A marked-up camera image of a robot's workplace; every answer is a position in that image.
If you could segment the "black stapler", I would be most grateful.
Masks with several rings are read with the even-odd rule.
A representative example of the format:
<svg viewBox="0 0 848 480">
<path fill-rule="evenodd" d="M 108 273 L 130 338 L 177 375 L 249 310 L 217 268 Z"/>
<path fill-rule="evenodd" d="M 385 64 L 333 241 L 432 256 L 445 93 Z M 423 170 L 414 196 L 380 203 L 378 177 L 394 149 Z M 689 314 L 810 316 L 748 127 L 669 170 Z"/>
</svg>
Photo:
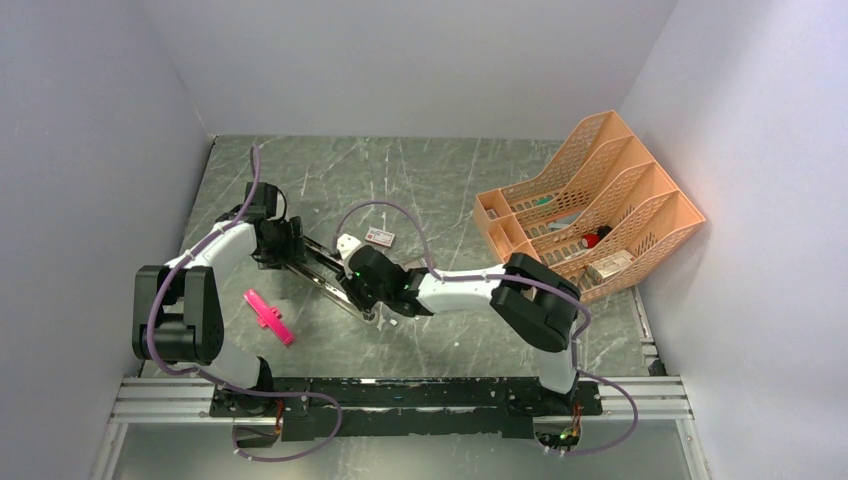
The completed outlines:
<svg viewBox="0 0 848 480">
<path fill-rule="evenodd" d="M 338 253 L 333 253 L 329 248 L 309 237 L 305 237 L 303 241 L 308 258 L 334 271 L 336 274 L 344 271 L 344 264 Z"/>
</svg>

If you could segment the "beige stapler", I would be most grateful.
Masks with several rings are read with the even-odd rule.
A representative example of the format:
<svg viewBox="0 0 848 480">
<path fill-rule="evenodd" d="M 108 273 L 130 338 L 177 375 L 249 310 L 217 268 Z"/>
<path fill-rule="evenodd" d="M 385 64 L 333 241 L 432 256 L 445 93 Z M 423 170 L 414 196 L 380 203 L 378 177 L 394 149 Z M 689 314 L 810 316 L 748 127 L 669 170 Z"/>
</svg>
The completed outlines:
<svg viewBox="0 0 848 480">
<path fill-rule="evenodd" d="M 360 310 L 348 298 L 346 293 L 331 281 L 324 278 L 319 272 L 311 269 L 308 265 L 294 264 L 286 265 L 285 269 L 305 279 L 310 285 L 316 287 L 320 294 L 333 302 L 353 317 L 361 320 L 369 326 L 377 326 L 381 320 L 381 314 L 377 310 Z"/>
</svg>

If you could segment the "red white staple box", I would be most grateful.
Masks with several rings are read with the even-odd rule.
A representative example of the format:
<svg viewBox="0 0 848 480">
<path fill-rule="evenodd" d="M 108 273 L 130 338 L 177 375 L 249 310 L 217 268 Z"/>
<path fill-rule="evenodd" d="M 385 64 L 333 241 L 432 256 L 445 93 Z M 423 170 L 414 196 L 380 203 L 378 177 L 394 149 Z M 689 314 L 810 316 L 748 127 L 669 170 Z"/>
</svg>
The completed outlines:
<svg viewBox="0 0 848 480">
<path fill-rule="evenodd" d="M 395 240 L 396 235 L 375 227 L 370 227 L 365 235 L 365 240 L 374 245 L 390 248 Z"/>
</svg>

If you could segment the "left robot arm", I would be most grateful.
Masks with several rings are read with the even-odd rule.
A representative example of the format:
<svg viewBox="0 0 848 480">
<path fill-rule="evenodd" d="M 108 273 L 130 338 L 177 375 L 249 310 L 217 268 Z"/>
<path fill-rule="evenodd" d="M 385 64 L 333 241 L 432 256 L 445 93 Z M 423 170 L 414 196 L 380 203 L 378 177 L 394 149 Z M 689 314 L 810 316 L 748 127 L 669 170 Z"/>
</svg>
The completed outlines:
<svg viewBox="0 0 848 480">
<path fill-rule="evenodd" d="M 197 373 L 238 387 L 249 414 L 273 409 L 277 388 L 268 362 L 226 340 L 218 281 L 237 264 L 281 270 L 306 258 L 300 218 L 287 219 L 287 199 L 274 185 L 249 183 L 245 201 L 220 216 L 187 252 L 135 275 L 131 345 L 170 375 Z"/>
</svg>

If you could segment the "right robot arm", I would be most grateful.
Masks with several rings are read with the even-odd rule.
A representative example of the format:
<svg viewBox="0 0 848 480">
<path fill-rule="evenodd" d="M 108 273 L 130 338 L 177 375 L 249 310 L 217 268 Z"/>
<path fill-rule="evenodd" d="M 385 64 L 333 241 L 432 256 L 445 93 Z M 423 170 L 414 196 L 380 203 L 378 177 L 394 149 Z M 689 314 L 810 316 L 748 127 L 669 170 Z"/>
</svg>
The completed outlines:
<svg viewBox="0 0 848 480">
<path fill-rule="evenodd" d="M 538 352 L 542 406 L 562 414 L 576 403 L 573 338 L 580 292 L 534 257 L 516 253 L 504 264 L 479 270 L 405 269 L 349 235 L 337 240 L 337 256 L 343 265 L 339 282 L 361 310 L 380 303 L 409 318 L 496 313 Z"/>
</svg>

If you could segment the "pink plastic clip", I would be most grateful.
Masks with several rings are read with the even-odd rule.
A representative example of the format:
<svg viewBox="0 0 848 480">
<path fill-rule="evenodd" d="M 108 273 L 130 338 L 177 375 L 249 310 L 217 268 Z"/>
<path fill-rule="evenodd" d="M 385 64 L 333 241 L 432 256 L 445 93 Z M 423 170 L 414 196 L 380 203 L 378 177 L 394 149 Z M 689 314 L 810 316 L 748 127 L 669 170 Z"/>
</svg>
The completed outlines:
<svg viewBox="0 0 848 480">
<path fill-rule="evenodd" d="M 271 331 L 286 347 L 294 343 L 295 336 L 282 321 L 282 315 L 276 307 L 268 304 L 253 289 L 247 290 L 243 298 L 257 315 L 257 323 L 262 329 Z"/>
</svg>

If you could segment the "red black item in organizer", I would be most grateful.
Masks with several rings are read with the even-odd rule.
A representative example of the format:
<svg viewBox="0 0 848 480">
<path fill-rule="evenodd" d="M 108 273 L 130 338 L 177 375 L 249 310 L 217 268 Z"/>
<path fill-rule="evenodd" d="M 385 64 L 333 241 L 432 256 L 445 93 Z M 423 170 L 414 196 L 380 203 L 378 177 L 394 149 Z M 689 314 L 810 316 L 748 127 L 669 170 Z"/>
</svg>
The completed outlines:
<svg viewBox="0 0 848 480">
<path fill-rule="evenodd" d="M 612 228 L 608 225 L 599 227 L 594 233 L 587 233 L 581 237 L 580 245 L 583 249 L 594 248 L 601 240 L 603 240 Z"/>
</svg>

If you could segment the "beige box in organizer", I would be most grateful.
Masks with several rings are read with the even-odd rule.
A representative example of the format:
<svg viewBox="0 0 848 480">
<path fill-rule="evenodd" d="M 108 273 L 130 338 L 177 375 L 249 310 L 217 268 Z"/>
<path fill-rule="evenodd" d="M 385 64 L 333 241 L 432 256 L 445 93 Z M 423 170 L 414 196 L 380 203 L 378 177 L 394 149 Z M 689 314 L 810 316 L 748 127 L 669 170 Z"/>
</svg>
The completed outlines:
<svg viewBox="0 0 848 480">
<path fill-rule="evenodd" d="M 636 257 L 627 250 L 620 250 L 587 266 L 587 275 L 596 284 L 604 283 L 633 264 Z"/>
</svg>

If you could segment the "orange file organizer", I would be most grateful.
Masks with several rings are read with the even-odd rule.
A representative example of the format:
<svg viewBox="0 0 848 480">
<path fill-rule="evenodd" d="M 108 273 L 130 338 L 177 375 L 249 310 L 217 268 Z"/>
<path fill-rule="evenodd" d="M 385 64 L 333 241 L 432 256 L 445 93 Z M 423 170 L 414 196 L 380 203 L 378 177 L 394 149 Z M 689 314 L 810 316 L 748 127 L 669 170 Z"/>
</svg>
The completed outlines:
<svg viewBox="0 0 848 480">
<path fill-rule="evenodd" d="M 588 116 L 535 177 L 477 195 L 473 218 L 494 258 L 534 257 L 591 303 L 644 280 L 706 221 L 614 110 Z M 608 225 L 592 249 L 581 237 Z M 587 266 L 620 250 L 636 259 L 601 284 Z"/>
</svg>

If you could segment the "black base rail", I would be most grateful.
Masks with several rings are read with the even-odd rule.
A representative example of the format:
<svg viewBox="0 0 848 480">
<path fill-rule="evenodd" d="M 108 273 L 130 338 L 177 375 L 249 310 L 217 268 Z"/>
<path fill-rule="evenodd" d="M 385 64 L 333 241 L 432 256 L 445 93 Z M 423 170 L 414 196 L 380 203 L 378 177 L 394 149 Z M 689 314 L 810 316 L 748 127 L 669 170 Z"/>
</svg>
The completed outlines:
<svg viewBox="0 0 848 480">
<path fill-rule="evenodd" d="M 277 377 L 282 398 L 218 390 L 213 418 L 280 420 L 285 441 L 340 437 L 499 434 L 530 439 L 542 417 L 602 413 L 599 387 L 580 380 L 568 394 L 543 388 L 536 377 L 414 379 Z"/>
</svg>

